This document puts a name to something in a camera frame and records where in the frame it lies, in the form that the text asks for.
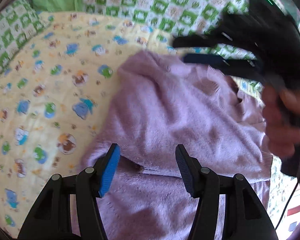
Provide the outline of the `person's right hand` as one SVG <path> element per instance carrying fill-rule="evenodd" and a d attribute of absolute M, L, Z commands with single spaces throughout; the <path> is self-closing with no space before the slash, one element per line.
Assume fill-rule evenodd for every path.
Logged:
<path fill-rule="evenodd" d="M 281 159 L 292 157 L 295 146 L 300 144 L 300 128 L 285 120 L 279 102 L 281 101 L 292 113 L 300 115 L 300 90 L 283 89 L 277 92 L 274 87 L 266 85 L 262 92 L 262 100 L 265 104 L 263 117 L 266 120 L 270 152 Z"/>

